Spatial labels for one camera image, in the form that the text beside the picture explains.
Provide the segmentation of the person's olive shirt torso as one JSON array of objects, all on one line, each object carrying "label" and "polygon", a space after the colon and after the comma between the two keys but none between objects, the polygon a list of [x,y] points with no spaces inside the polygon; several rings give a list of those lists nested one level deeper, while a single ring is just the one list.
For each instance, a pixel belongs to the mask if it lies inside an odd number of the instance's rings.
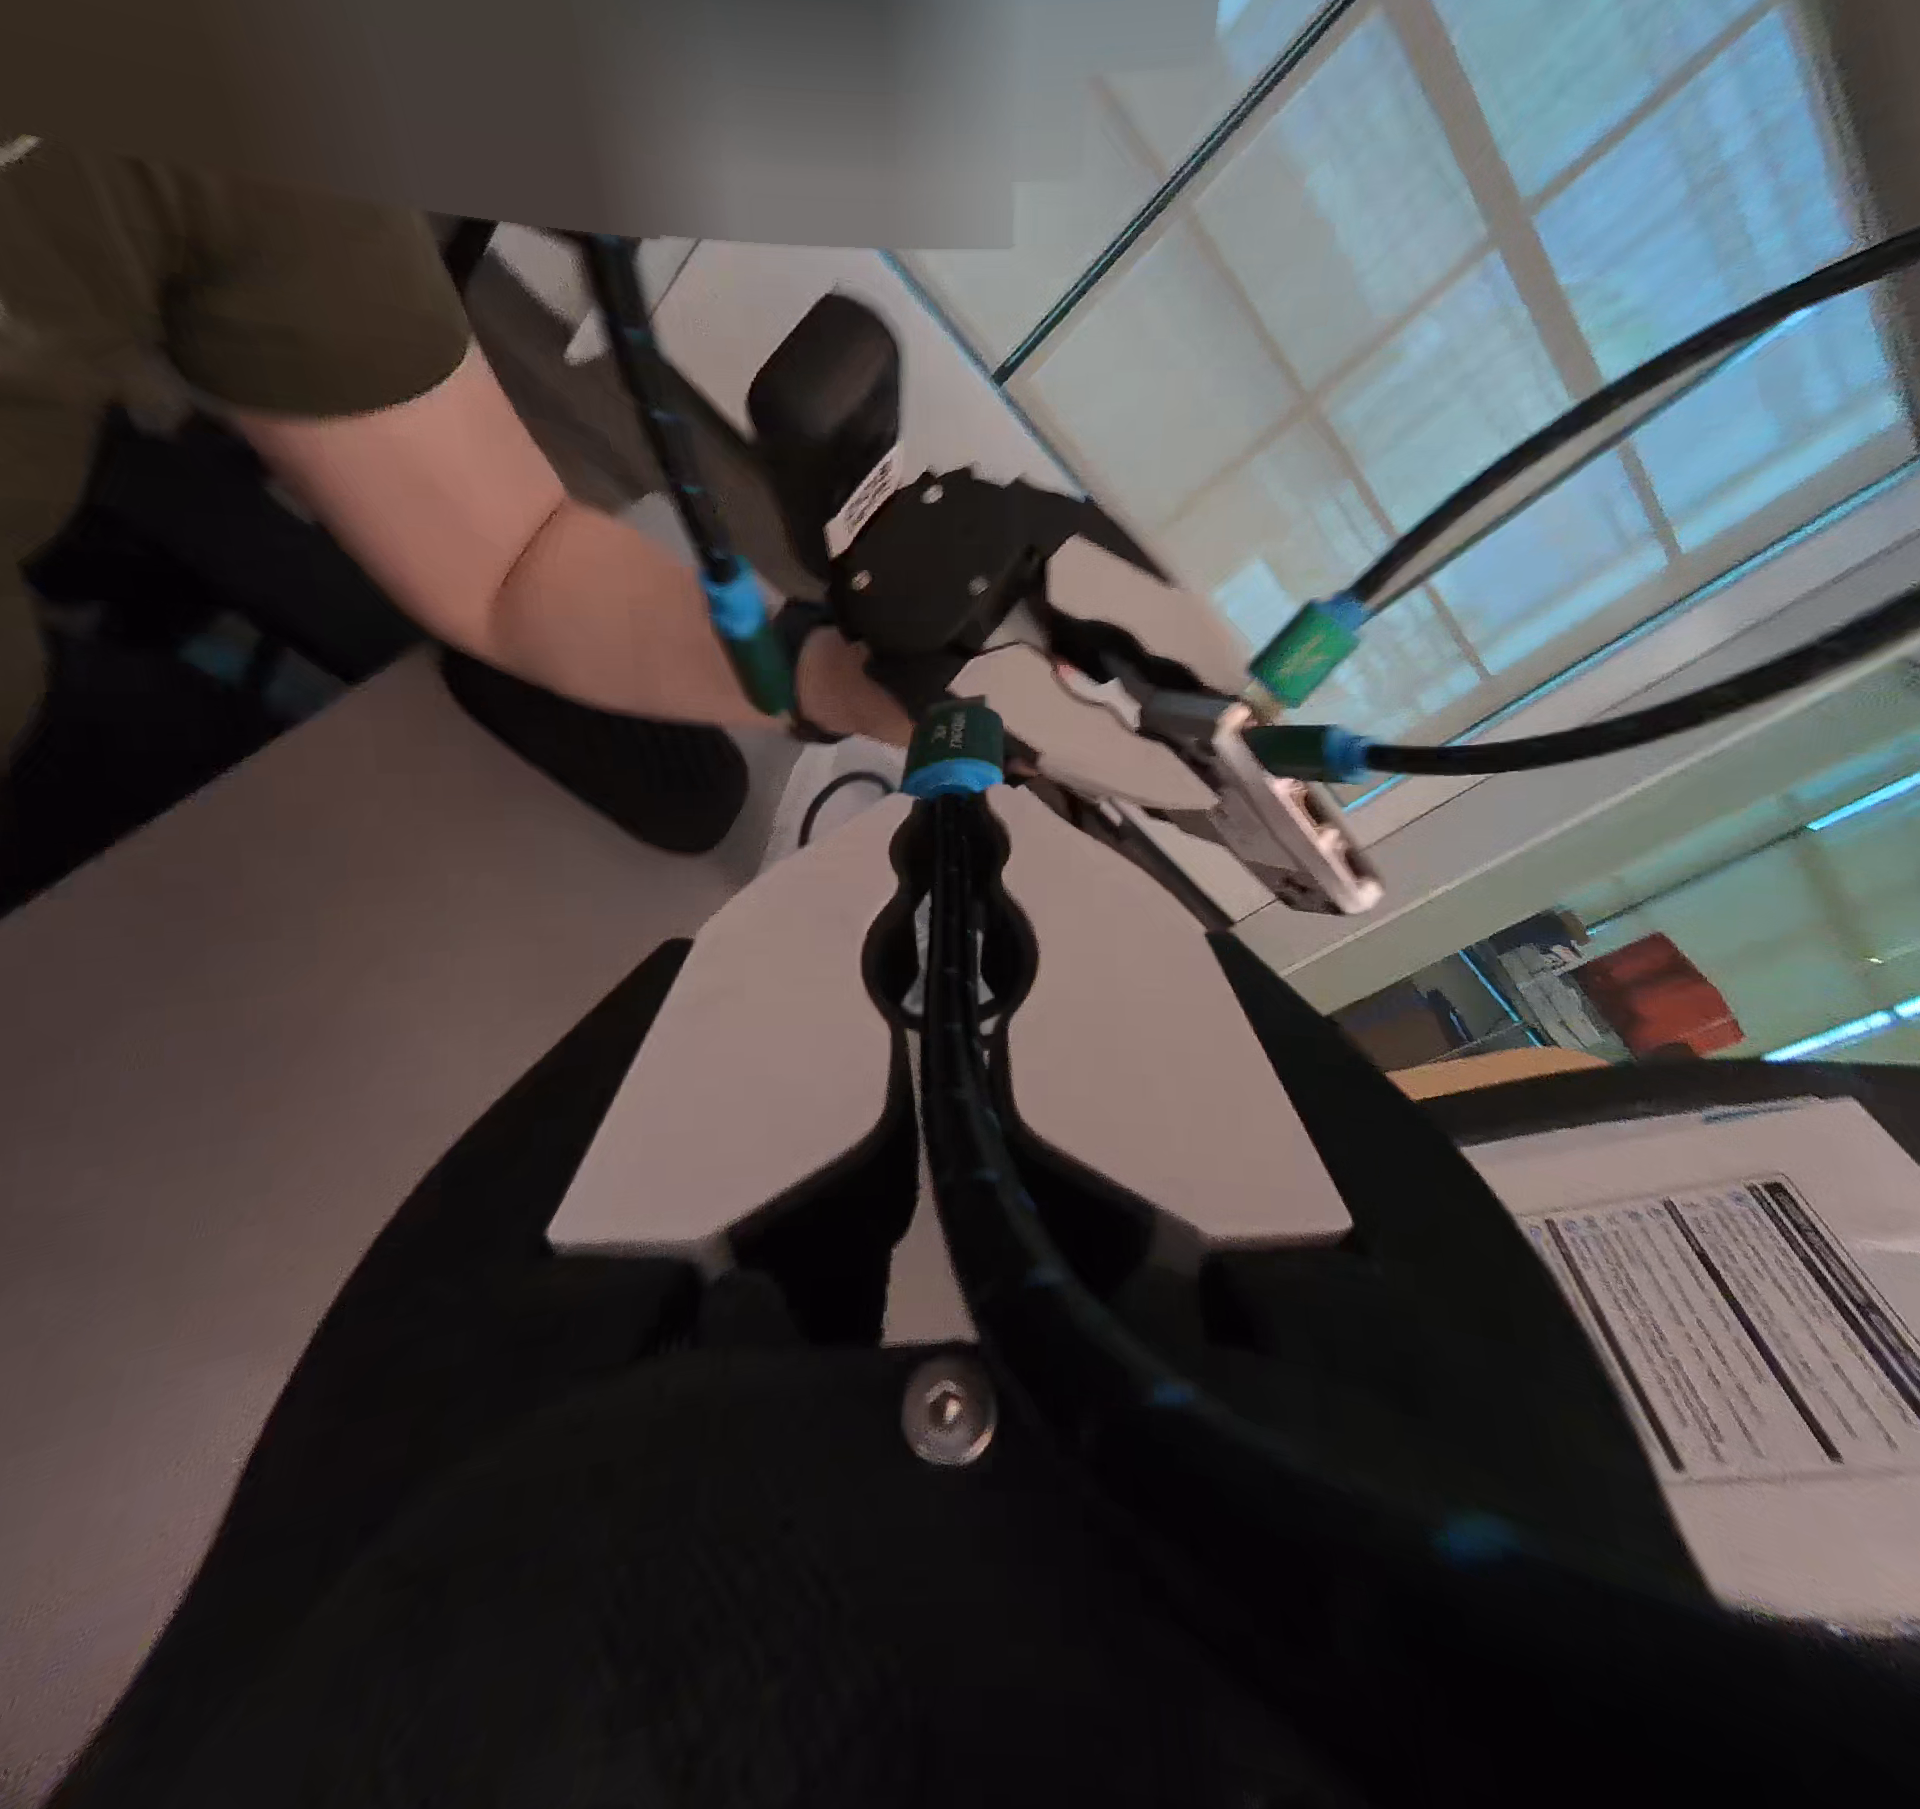
[{"label": "person's olive shirt torso", "polygon": [[469,329],[418,210],[3,136],[3,703],[39,691],[24,558],[110,408],[160,387],[343,419],[406,404]]}]

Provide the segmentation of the framed instruction sheet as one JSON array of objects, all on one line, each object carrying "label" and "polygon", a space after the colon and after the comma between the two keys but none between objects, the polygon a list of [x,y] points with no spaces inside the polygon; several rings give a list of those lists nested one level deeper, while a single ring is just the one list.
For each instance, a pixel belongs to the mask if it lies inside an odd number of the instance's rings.
[{"label": "framed instruction sheet", "polygon": [[1916,1159],[1854,1100],[1466,1145],[1711,1593],[1916,1636]]}]

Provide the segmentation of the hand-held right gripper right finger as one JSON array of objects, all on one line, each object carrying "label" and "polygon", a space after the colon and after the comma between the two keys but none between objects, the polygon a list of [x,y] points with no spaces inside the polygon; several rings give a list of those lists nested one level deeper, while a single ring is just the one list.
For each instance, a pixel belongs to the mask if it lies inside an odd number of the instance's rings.
[{"label": "hand-held right gripper right finger", "polygon": [[1038,948],[1007,1027],[1021,1125],[1209,1249],[1343,1241],[1349,1208],[1199,921],[1038,795],[990,811]]}]

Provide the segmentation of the shelf with boxes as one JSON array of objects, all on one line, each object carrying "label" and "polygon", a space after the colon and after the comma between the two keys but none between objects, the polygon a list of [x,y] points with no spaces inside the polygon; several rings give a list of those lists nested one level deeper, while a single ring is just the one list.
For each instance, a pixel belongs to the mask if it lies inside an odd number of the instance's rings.
[{"label": "shelf with boxes", "polygon": [[1427,961],[1330,1019],[1392,1073],[1498,1051],[1607,1056],[1609,1037],[1572,983],[1579,937],[1538,914]]}]

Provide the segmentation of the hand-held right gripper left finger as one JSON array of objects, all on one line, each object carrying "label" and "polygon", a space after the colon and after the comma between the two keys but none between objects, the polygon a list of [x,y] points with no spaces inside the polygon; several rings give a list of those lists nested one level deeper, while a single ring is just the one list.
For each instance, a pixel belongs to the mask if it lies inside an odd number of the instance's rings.
[{"label": "hand-held right gripper left finger", "polygon": [[695,934],[548,1225],[554,1251],[750,1269],[817,1341],[879,1341],[916,1145],[864,944],[899,901],[913,813],[872,805]]}]

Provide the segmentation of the silver black hdmi switch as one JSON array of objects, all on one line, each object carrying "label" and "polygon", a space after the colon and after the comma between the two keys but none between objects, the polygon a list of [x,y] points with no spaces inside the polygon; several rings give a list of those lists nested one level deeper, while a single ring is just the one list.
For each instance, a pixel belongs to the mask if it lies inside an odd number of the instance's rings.
[{"label": "silver black hdmi switch", "polygon": [[1161,745],[1209,793],[1209,808],[1155,813],[1242,860],[1291,911],[1364,916],[1383,906],[1383,878],[1318,779],[1318,743],[1214,691],[1151,687],[1140,737]]}]

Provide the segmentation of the person's left forearm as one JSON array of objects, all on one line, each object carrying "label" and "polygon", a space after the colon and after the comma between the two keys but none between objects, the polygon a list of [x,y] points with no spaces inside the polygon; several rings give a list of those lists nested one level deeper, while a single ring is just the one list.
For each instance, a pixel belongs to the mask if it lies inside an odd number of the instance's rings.
[{"label": "person's left forearm", "polygon": [[490,356],[336,419],[231,412],[336,544],[428,634],[625,716],[756,726],[686,558],[571,497]]}]

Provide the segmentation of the black desk chair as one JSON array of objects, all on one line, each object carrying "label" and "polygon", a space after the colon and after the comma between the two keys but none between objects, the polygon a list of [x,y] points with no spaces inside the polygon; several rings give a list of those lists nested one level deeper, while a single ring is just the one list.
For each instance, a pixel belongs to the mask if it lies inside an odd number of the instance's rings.
[{"label": "black desk chair", "polygon": [[348,685],[424,646],[371,573],[209,419],[164,434],[110,408],[83,501],[21,573],[47,604],[98,604],[155,631],[241,618]]}]

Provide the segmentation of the large paned window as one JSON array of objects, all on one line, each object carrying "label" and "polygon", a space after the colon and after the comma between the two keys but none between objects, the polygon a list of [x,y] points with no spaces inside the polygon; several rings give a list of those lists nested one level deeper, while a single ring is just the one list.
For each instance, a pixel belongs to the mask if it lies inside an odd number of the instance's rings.
[{"label": "large paned window", "polygon": [[1219,0],[1195,70],[1094,77],[1000,381],[1303,708],[1466,743],[1913,456],[1861,285],[1695,369],[1602,452],[1414,531],[1698,329],[1867,248],[1812,0]]}]

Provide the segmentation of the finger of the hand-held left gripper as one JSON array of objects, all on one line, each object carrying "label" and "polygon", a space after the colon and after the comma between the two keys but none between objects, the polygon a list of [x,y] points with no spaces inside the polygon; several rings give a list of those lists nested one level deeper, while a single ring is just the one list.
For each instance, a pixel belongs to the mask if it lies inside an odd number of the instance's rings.
[{"label": "finger of the hand-held left gripper", "polygon": [[1110,547],[1060,547],[1044,568],[1044,608],[1056,651],[1094,643],[1094,656],[1138,654],[1140,673],[1172,671],[1205,691],[1248,685],[1248,643],[1198,595],[1128,563]]},{"label": "finger of the hand-held left gripper", "polygon": [[1067,685],[1032,646],[985,651],[957,673],[953,694],[985,697],[1007,737],[1063,788],[1155,813],[1209,813],[1219,805],[1164,743],[1140,737],[1110,697]]}]

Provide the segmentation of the person's left hand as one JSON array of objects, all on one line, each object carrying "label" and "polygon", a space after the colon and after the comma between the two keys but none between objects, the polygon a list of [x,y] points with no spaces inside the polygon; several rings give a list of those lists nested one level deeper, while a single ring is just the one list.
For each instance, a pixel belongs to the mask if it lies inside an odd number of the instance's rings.
[{"label": "person's left hand", "polygon": [[867,651],[832,627],[815,630],[797,665],[797,709],[838,739],[909,745],[916,716],[867,673]]}]

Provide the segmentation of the black mesh wrist rest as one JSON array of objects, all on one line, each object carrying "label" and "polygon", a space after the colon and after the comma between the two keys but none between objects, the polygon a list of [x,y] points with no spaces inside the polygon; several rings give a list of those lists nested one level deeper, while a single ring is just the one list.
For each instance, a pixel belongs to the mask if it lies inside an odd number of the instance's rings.
[{"label": "black mesh wrist rest", "polygon": [[702,856],[745,811],[753,771],[725,728],[594,709],[457,647],[439,677],[492,743],[647,849]]}]

